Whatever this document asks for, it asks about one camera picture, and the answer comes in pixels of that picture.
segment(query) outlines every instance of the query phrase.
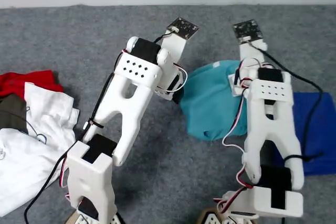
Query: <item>circuit board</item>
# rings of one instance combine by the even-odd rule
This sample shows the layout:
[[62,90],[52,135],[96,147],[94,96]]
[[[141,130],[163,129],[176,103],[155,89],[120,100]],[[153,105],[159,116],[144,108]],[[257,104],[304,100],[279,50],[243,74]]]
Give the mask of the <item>circuit board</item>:
[[235,32],[235,35],[240,44],[263,38],[263,34],[261,33],[260,28],[254,19],[233,25],[233,31]]
[[173,23],[167,26],[167,30],[174,32],[185,40],[190,39],[198,29],[198,26],[181,17],[177,18]]

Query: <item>pile of clothes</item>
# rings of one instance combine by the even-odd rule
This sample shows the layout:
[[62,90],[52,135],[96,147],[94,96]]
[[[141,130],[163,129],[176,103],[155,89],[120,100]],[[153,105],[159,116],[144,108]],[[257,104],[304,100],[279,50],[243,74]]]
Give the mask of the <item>pile of clothes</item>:
[[73,104],[50,70],[0,76],[0,217],[31,200],[75,142]]

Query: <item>wire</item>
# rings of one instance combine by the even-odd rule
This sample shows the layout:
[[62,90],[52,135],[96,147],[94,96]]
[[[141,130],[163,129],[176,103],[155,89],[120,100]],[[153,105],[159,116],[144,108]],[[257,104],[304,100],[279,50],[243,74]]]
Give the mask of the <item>wire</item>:
[[182,71],[184,72],[184,74],[185,74],[185,79],[184,79],[183,84],[182,84],[181,86],[179,86],[179,87],[178,87],[177,89],[175,89],[175,90],[164,90],[164,89],[162,89],[161,87],[158,86],[158,88],[160,88],[160,89],[162,89],[163,91],[168,92],[168,93],[170,93],[170,92],[176,92],[176,91],[180,90],[181,88],[184,87],[184,85],[187,83],[187,80],[188,80],[188,73],[187,73],[187,71],[185,71],[185,69],[182,68],[180,65],[178,65],[178,64],[176,64],[176,63],[173,63],[173,64],[174,64],[174,66],[176,66],[178,69],[180,69],[180,70],[182,70]]
[[[118,64],[118,62],[119,62],[119,59],[120,59],[122,53],[123,53],[123,51],[120,52],[119,55],[117,56],[117,59],[116,59],[116,61],[115,61],[115,63],[114,63],[113,71],[112,71],[112,72],[110,73],[110,75],[108,76],[108,78],[107,78],[107,80],[106,80],[106,82],[105,82],[105,84],[104,84],[104,86],[103,86],[103,88],[102,88],[102,90],[101,90],[101,92],[100,92],[100,95],[99,95],[99,97],[98,97],[97,103],[96,103],[96,105],[94,106],[95,108],[93,109],[91,118],[95,118],[95,116],[96,116],[96,112],[97,112],[97,110],[98,110],[98,107],[99,107],[99,105],[100,105],[100,103],[101,103],[101,101],[102,101],[102,99],[103,99],[103,97],[104,97],[104,94],[105,94],[105,92],[106,92],[106,89],[107,89],[107,87],[108,87],[110,81],[112,80],[112,78],[113,78],[113,76],[114,76],[114,71],[115,71],[115,69],[116,69],[116,67],[117,67],[117,64]],[[60,156],[60,158],[56,161],[55,166],[53,167],[53,169],[52,169],[51,173],[49,174],[49,176],[48,176],[47,180],[45,181],[45,183],[42,185],[40,191],[37,193],[37,195],[34,197],[34,199],[32,199],[32,201],[29,203],[29,205],[26,207],[26,209],[25,209],[25,211],[24,211],[24,219],[25,219],[26,224],[29,224],[28,217],[27,217],[29,209],[30,209],[30,208],[32,207],[32,205],[36,202],[36,200],[40,197],[40,195],[42,194],[42,192],[44,191],[44,189],[46,189],[46,187],[48,186],[49,182],[51,181],[51,179],[52,179],[52,177],[53,177],[53,175],[54,175],[54,173],[55,173],[55,171],[56,171],[56,169],[57,169],[57,167],[58,167],[58,165],[59,165],[59,163],[60,163],[64,158],[66,158],[68,151],[69,151],[69,150],[76,144],[77,141],[82,141],[82,140],[83,140],[83,138],[84,138],[85,134],[88,132],[90,126],[91,126],[91,125],[88,123],[88,124],[86,125],[85,129],[82,131],[82,133],[81,133],[80,136],[78,137],[78,139],[76,139],[75,142],[74,142],[74,143],[73,143],[73,144],[72,144],[72,145],[71,145],[71,146],[70,146],[70,147],[69,147],[69,148],[68,148],[68,149],[67,149],[67,150]]]
[[243,62],[244,62],[244,60],[246,60],[246,59],[253,59],[253,60],[256,60],[256,61],[258,62],[258,64],[259,64],[259,67],[261,68],[261,63],[260,63],[260,61],[259,61],[257,58],[244,58],[244,59],[241,60],[241,62],[239,63],[238,70],[240,70],[240,69],[242,68],[242,66],[243,66]]
[[25,122],[31,127],[31,129],[34,131],[37,140],[40,141],[40,139],[38,138],[38,136],[43,136],[44,139],[45,139],[44,144],[47,144],[47,137],[46,137],[45,135],[41,134],[41,133],[38,134],[38,133],[36,132],[36,130],[34,129],[34,127],[31,125],[31,123],[29,123],[25,118],[23,118],[22,116],[19,116],[19,115],[17,115],[17,114],[14,114],[14,113],[12,113],[12,112],[6,111],[6,110],[0,110],[0,112],[2,112],[2,113],[7,113],[7,114],[10,114],[10,115],[13,115],[13,116],[15,116],[15,117],[21,119],[22,121],[25,121]]
[[248,77],[245,77],[245,78],[242,78],[241,80],[240,80],[240,86],[243,88],[243,89],[247,89],[248,87],[250,87],[250,84],[248,85],[248,86],[246,86],[246,85],[244,85],[243,84],[243,82],[244,81],[252,81],[252,79],[251,78],[248,78]]
[[241,175],[243,174],[243,172],[245,171],[245,166],[246,164],[243,164],[243,166],[241,167],[241,169],[239,170],[239,172],[237,172],[236,174],[236,180],[238,183],[240,183],[242,186],[247,187],[248,189],[252,189],[253,185],[249,185],[248,183],[245,183],[244,181],[242,181],[242,179],[240,178]]
[[86,224],[89,224],[88,220],[82,214],[80,214],[79,216],[82,217],[82,219],[86,222]]
[[233,221],[235,224],[237,224],[237,222],[236,222],[233,218],[231,218],[230,216],[228,216],[228,218],[229,218],[231,221]]
[[244,104],[244,92],[245,92],[246,89],[243,90],[243,92],[241,93],[241,97],[240,97],[240,102],[239,102],[239,106],[238,106],[238,110],[237,110],[237,114],[236,114],[236,118],[234,119],[233,121],[233,124],[229,130],[229,132],[223,137],[223,140],[222,140],[222,144],[225,146],[225,147],[236,147],[238,148],[239,150],[241,150],[241,152],[244,154],[244,150],[239,146],[239,145],[236,145],[236,144],[225,144],[225,140],[227,139],[227,137],[231,134],[231,132],[235,129],[235,127],[237,126],[237,123],[239,121],[239,118],[240,118],[240,115],[241,115],[241,111],[243,109],[243,104]]
[[266,57],[268,57],[269,59],[271,59],[276,65],[278,65],[280,68],[282,68],[284,71],[290,73],[292,76],[294,76],[295,78],[304,81],[310,85],[312,85],[314,88],[316,88],[319,91],[319,97],[317,98],[316,102],[314,103],[313,107],[310,109],[307,119],[306,119],[306,123],[305,123],[305,127],[303,129],[303,137],[302,137],[302,144],[301,144],[301,150],[302,150],[302,156],[300,156],[300,158],[302,158],[304,161],[310,161],[311,159],[321,156],[323,155],[323,153],[318,153],[316,155],[312,155],[312,156],[306,156],[306,146],[307,146],[307,138],[308,138],[308,132],[309,132],[309,125],[312,119],[312,116],[315,113],[315,110],[317,108],[317,106],[320,104],[321,100],[322,100],[322,96],[323,96],[323,90],[320,86],[318,86],[316,83],[314,83],[313,81],[306,79],[296,73],[294,73],[293,71],[289,70],[288,68],[286,68],[284,65],[282,65],[277,59],[275,59],[272,55],[270,55],[268,52],[255,47],[254,45],[252,45],[252,43],[250,41],[248,41],[248,44],[257,49],[258,51],[260,51],[263,55],[265,55]]
[[174,31],[171,31],[170,33],[167,34],[163,34],[161,36],[158,36],[158,38],[156,38],[153,42],[154,43],[158,43],[162,38],[166,38],[169,37],[170,35],[172,35],[174,33]]
[[269,62],[263,62],[262,64],[261,64],[261,66],[264,68],[264,67],[267,67],[267,66],[270,66],[270,67],[272,67],[272,68],[276,68],[273,64],[271,64],[271,63],[269,63]]
[[69,195],[69,193],[65,194],[65,198],[70,202],[70,195]]
[[238,195],[246,190],[246,187],[242,187],[241,189],[239,189],[238,191],[235,192],[235,194],[232,195],[232,197],[227,201],[227,203],[225,204],[224,208],[222,210],[219,210],[218,208],[218,204],[217,204],[217,209],[219,210],[219,212],[221,214],[225,213],[227,211],[227,209],[231,206],[231,204],[233,203],[233,201],[238,197]]
[[59,176],[59,186],[61,188],[65,188],[67,187],[67,185],[63,185],[63,182],[64,182],[64,173],[65,173],[65,163],[67,161],[67,158],[64,158],[63,159],[63,163],[62,163],[62,167],[61,167],[61,173],[60,173],[60,176]]

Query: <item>red and white wire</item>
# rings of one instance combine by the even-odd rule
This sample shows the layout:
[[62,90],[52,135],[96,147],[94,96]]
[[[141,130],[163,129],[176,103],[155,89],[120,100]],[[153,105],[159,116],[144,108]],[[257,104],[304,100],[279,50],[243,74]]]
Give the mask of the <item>red and white wire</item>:
[[231,206],[232,202],[245,189],[246,189],[246,187],[244,186],[241,189],[239,189],[238,191],[236,191],[235,194],[233,194],[232,197],[229,200],[222,200],[222,201],[218,202],[218,204],[217,204],[217,210],[218,210],[218,212],[220,212],[221,214],[225,213],[227,211],[227,209]]
[[63,182],[64,182],[64,173],[65,173],[65,163],[67,161],[67,158],[65,157],[63,159],[63,163],[62,163],[62,167],[61,167],[61,172],[60,172],[60,175],[59,175],[59,186],[61,188],[65,188],[67,187],[68,185],[64,185]]
[[242,68],[242,66],[243,66],[243,62],[244,62],[244,60],[246,60],[246,59],[253,59],[253,60],[255,60],[256,62],[258,62],[258,65],[261,67],[261,63],[260,63],[260,61],[259,61],[257,58],[244,58],[244,59],[241,60],[240,63],[239,63],[239,66],[238,66],[238,69],[239,69],[239,70]]
[[69,195],[69,193],[65,194],[65,198],[66,198],[68,201],[70,201],[70,195]]
[[179,87],[178,87],[177,89],[175,89],[175,90],[164,90],[164,89],[163,89],[163,91],[164,91],[164,92],[167,92],[167,93],[172,93],[172,92],[176,92],[176,91],[180,90],[181,88],[184,87],[184,85],[186,84],[186,82],[187,82],[187,80],[188,80],[188,73],[187,73],[187,71],[185,71],[184,68],[182,68],[180,65],[178,65],[178,64],[176,64],[176,63],[174,63],[174,66],[176,66],[178,69],[180,69],[182,72],[184,72],[184,74],[185,74],[185,79],[184,79],[182,85],[179,86]]
[[[249,81],[250,83],[249,83],[248,85],[245,85],[244,82],[246,82],[246,81]],[[242,78],[242,79],[240,80],[240,86],[241,86],[243,89],[247,89],[247,88],[250,87],[251,82],[252,82],[252,79],[251,79],[251,78],[248,78],[248,77]]]
[[239,118],[240,118],[240,115],[241,115],[241,111],[243,109],[243,105],[244,105],[244,91],[241,95],[241,100],[240,100],[240,103],[239,103],[239,107],[238,107],[238,113],[236,115],[236,118],[231,126],[231,129],[229,130],[229,132],[223,137],[223,140],[222,140],[222,144],[225,146],[225,147],[236,147],[237,149],[241,150],[241,152],[244,154],[244,150],[243,148],[241,148],[239,145],[236,145],[236,144],[226,144],[225,143],[225,140],[227,139],[227,137],[231,134],[231,132],[235,129],[235,127],[237,126],[238,124],[238,121],[239,121]]
[[243,164],[243,166],[241,167],[241,169],[239,170],[239,172],[237,172],[236,174],[236,180],[238,183],[240,183],[242,186],[247,187],[249,189],[252,189],[253,186],[249,185],[248,183],[245,183],[244,181],[242,181],[242,179],[240,178],[240,176],[243,174],[243,172],[245,171],[245,164]]

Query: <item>black cable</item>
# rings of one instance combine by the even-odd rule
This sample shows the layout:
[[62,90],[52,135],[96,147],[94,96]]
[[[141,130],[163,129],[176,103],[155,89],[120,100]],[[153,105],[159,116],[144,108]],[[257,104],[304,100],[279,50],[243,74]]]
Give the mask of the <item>black cable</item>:
[[257,48],[255,46],[252,45],[251,42],[249,42],[249,45],[252,46],[253,48],[257,49],[258,51],[260,51],[263,55],[265,55],[266,57],[268,57],[269,59],[271,59],[276,65],[278,65],[280,68],[282,68],[284,71],[289,72],[292,76],[294,76],[295,78],[304,81],[310,85],[312,85],[314,88],[316,88],[319,91],[319,97],[317,98],[315,104],[313,105],[313,107],[310,109],[307,119],[306,119],[306,123],[304,125],[303,128],[303,137],[302,137],[302,145],[301,145],[301,150],[302,150],[302,156],[300,155],[290,155],[288,157],[285,158],[285,161],[290,159],[290,158],[302,158],[304,161],[308,162],[310,160],[312,160],[313,158],[322,156],[323,153],[318,153],[316,155],[311,155],[311,156],[306,156],[306,147],[307,147],[307,138],[308,138],[308,132],[309,132],[309,125],[312,119],[312,116],[314,115],[314,112],[317,108],[317,106],[320,104],[321,100],[322,100],[322,96],[323,96],[323,90],[320,88],[320,86],[318,86],[315,82],[308,80],[302,76],[299,76],[298,74],[294,73],[293,71],[289,70],[288,68],[286,68],[284,65],[282,65],[277,59],[275,59],[272,55],[270,55],[268,52]]
[[161,36],[158,36],[158,38],[155,39],[155,41],[153,41],[154,43],[158,43],[162,38],[168,37],[169,35],[173,34],[174,31],[171,31],[170,33],[167,34],[163,34]]
[[1,113],[7,113],[7,114],[10,114],[10,115],[15,116],[15,117],[21,119],[22,121],[26,122],[26,123],[31,127],[31,129],[34,131],[36,137],[38,137],[38,136],[43,136],[44,139],[45,139],[44,144],[47,144],[47,137],[46,137],[45,135],[41,134],[41,133],[37,133],[36,130],[34,129],[34,127],[32,126],[32,124],[29,123],[29,122],[27,121],[27,119],[25,119],[25,118],[23,118],[22,116],[19,116],[19,115],[17,115],[17,114],[14,114],[14,113],[12,113],[12,112],[6,111],[6,110],[0,110],[0,112],[1,112]]
[[[92,118],[92,119],[95,118],[96,112],[97,112],[97,110],[98,110],[98,107],[99,107],[99,105],[100,105],[100,103],[101,103],[101,101],[102,101],[104,95],[105,95],[106,89],[107,89],[107,87],[109,86],[109,83],[110,83],[110,81],[112,80],[112,78],[113,78],[113,76],[114,76],[114,71],[115,71],[115,69],[116,69],[116,67],[117,67],[117,64],[118,64],[118,62],[119,62],[119,59],[120,59],[121,55],[122,55],[122,52],[120,52],[120,54],[117,56],[117,59],[116,59],[116,61],[115,61],[115,63],[114,63],[113,71],[112,71],[112,72],[110,73],[110,75],[108,76],[108,78],[107,78],[107,80],[106,80],[106,82],[105,82],[105,84],[104,84],[104,86],[103,86],[103,88],[102,88],[102,90],[101,90],[101,92],[100,92],[100,95],[99,95],[99,97],[98,97],[97,103],[96,103],[96,105],[94,106],[95,108],[93,109],[93,112],[92,112],[92,115],[91,115],[91,118]],[[82,133],[81,133],[80,136],[78,137],[78,139],[76,139],[75,142],[70,146],[70,148],[68,148],[68,149],[61,155],[61,157],[56,161],[56,164],[55,164],[55,166],[53,167],[51,173],[49,174],[49,176],[48,176],[46,182],[43,184],[43,186],[42,186],[42,188],[40,189],[40,191],[37,193],[37,195],[34,197],[34,199],[29,203],[29,205],[28,205],[28,206],[26,207],[26,209],[25,209],[25,212],[24,212],[24,218],[25,218],[25,222],[26,222],[26,224],[29,224],[29,221],[28,221],[28,218],[27,218],[28,210],[29,210],[29,209],[31,208],[31,206],[35,203],[35,201],[40,197],[40,195],[42,194],[42,192],[44,191],[44,189],[46,189],[46,187],[48,186],[48,184],[49,184],[49,182],[50,182],[52,176],[54,175],[54,173],[55,173],[55,171],[56,171],[56,169],[57,169],[57,167],[58,167],[58,165],[59,165],[59,163],[60,163],[60,162],[67,156],[68,151],[69,151],[69,150],[76,144],[77,141],[82,141],[82,140],[83,140],[83,138],[84,138],[85,134],[88,132],[90,126],[91,126],[91,125],[88,123],[87,126],[85,127],[85,129],[82,131]]]
[[231,218],[230,216],[228,216],[228,218],[229,218],[231,221],[233,221],[235,224],[237,224],[237,222],[236,222],[233,218]]

